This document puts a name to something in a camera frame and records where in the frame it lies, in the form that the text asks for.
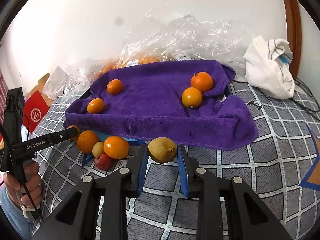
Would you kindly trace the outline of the blue denim sleeve forearm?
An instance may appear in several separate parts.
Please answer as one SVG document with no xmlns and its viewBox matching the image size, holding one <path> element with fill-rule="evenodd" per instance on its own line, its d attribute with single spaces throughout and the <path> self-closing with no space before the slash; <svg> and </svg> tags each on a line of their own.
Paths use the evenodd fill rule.
<svg viewBox="0 0 320 240">
<path fill-rule="evenodd" d="M 10 199 L 5 186 L 1 187 L 1 208 L 7 219 L 22 239 L 31 239 L 30 222 Z"/>
</svg>

